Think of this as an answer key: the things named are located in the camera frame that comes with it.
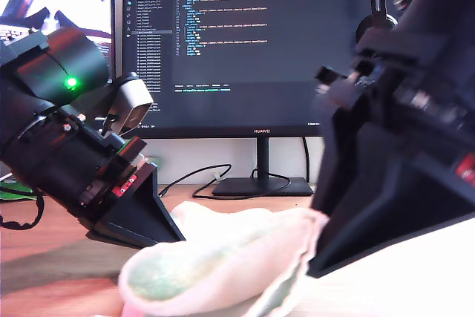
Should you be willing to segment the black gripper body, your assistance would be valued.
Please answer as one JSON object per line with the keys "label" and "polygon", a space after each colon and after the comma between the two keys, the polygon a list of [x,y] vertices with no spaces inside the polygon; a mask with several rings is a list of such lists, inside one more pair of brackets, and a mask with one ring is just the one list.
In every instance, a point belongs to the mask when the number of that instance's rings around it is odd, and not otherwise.
{"label": "black gripper body", "polygon": [[103,137],[63,109],[33,121],[5,144],[5,163],[26,186],[38,189],[74,217],[89,221],[114,203],[114,189],[136,171],[145,141],[115,133]]}

